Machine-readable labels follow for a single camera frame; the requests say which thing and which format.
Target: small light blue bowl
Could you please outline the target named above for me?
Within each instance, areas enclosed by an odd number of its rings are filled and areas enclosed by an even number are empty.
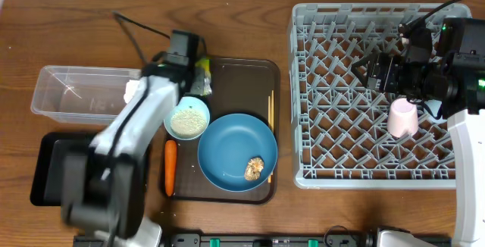
[[[204,114],[205,121],[207,121],[207,124],[205,125],[204,130],[198,134],[197,136],[193,136],[190,138],[184,138],[181,136],[178,136],[176,133],[173,132],[172,127],[171,127],[171,121],[172,117],[179,111],[188,109],[188,108],[193,108],[196,109],[197,111],[200,111]],[[204,133],[204,131],[207,129],[207,126],[209,125],[209,122],[211,121],[211,114],[209,113],[209,108],[207,108],[207,105],[200,99],[192,97],[192,96],[184,96],[180,100],[179,104],[170,112],[164,119],[164,125],[165,129],[167,132],[175,137],[178,140],[194,140],[201,136],[201,134]]]
[[[199,140],[200,168],[215,186],[243,192],[264,183],[277,163],[278,147],[268,125],[247,114],[229,114],[212,122]],[[244,178],[249,160],[261,157],[264,168],[254,181]]]

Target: green tape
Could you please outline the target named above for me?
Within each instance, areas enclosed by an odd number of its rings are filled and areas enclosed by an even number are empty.
[[[219,247],[220,244],[221,244],[221,240],[220,239],[211,239],[211,241],[210,241],[210,246],[211,247]]]
[[[308,247],[318,247],[318,240],[316,240],[316,239],[310,239],[308,241]]]

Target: wood grain surface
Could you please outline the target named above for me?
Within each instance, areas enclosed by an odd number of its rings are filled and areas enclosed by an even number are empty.
[[[59,208],[34,207],[29,194],[41,138],[60,124],[30,111],[40,69],[49,64],[141,67],[110,11],[170,32],[205,37],[213,55],[274,61],[281,70],[277,192],[262,206],[168,202],[158,191],[163,136],[153,139],[145,213],[164,231],[322,234],[341,224],[377,225],[452,236],[455,191],[304,190],[293,183],[286,28],[293,5],[305,2],[444,2],[446,0],[5,0],[0,14],[0,246],[70,246],[75,231]],[[468,0],[485,18],[485,0]],[[134,30],[147,55],[168,41]]]

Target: orange carrot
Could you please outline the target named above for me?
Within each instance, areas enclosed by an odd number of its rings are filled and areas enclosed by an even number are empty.
[[[168,140],[165,143],[165,192],[169,197],[174,194],[176,163],[177,144]]]

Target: chopsticks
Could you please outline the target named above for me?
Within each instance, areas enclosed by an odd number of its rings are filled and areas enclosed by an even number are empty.
[[[268,96],[268,126],[271,132],[274,134],[274,90],[271,90],[271,95]],[[271,177],[273,173],[268,177],[268,183],[271,183]]]

